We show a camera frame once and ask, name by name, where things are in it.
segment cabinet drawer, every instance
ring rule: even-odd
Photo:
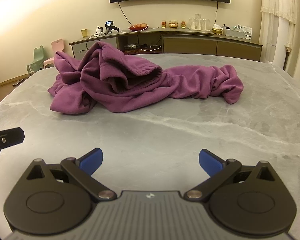
[[[108,39],[100,39],[100,41],[107,42],[117,48],[117,38],[108,38]],[[78,44],[72,45],[72,50],[74,54],[74,58],[82,59],[83,55],[86,54],[87,48],[89,49],[93,44],[95,44],[97,41],[88,41],[88,42],[82,42]]]
[[[163,53],[216,55],[217,41],[199,37],[163,36]]]
[[[255,45],[239,44],[230,41],[218,41],[216,55],[260,61],[261,50],[261,47]]]

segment blue gripper pad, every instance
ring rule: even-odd
[[[103,160],[103,153],[100,148],[95,148],[78,159],[79,169],[90,176],[100,167]]]
[[[212,177],[223,169],[225,161],[207,149],[202,149],[199,154],[199,163],[201,168]]]

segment cable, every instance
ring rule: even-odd
[[[158,46],[158,47],[159,48],[151,49],[151,50],[146,50],[146,49],[141,49],[141,50],[143,50],[143,51],[154,51],[154,50],[162,49],[162,46]]]
[[[122,11],[122,13],[123,13],[124,17],[127,19],[127,21],[130,23],[130,25],[132,26],[131,22],[128,20],[128,18],[126,17],[126,15],[124,14],[124,12],[123,12],[123,11]]]
[[[157,43],[155,45],[157,45],[160,42],[161,38],[162,38],[162,36],[160,36],[160,39],[157,41]]]
[[[96,31],[96,33],[95,34],[93,34],[93,35],[91,35],[88,39],[87,39],[87,42],[86,42],[86,48],[88,49],[88,41],[89,41],[89,39],[92,37],[92,36],[95,36],[95,35],[97,35],[97,32],[98,32],[98,28],[99,28],[99,26],[97,27],[97,31]]]
[[[147,28],[148,28],[148,26],[147,26],[146,28],[144,28],[143,30],[139,30],[139,31],[132,31],[132,30],[130,30],[129,28],[127,28],[127,29],[121,30],[121,32],[122,32],[122,33],[131,33],[131,32],[139,33],[139,32],[142,32],[142,31],[146,30]]]
[[[218,8],[219,8],[219,2],[217,1],[216,2],[215,22],[214,22],[214,24],[216,23],[216,13],[218,12]]]

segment plastic child chair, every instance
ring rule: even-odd
[[[35,48],[33,51],[33,62],[27,65],[27,71],[29,76],[31,76],[32,72],[37,72],[44,66],[45,61],[45,51],[43,46],[41,45],[40,48]]]
[[[51,43],[51,47],[54,53],[56,53],[57,51],[63,51],[63,49],[65,48],[65,44],[63,42],[62,39],[57,40],[57,41],[53,41]],[[51,57],[50,59],[45,60],[44,62],[44,68],[46,68],[46,66],[48,64],[54,64],[54,57]]]

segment purple fleece fabric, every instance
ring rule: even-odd
[[[65,114],[89,112],[97,102],[124,113],[170,98],[222,95],[235,103],[243,84],[231,65],[178,66],[166,70],[140,57],[124,55],[105,42],[96,42],[82,61],[64,52],[55,54],[59,71],[48,92],[50,109]]]

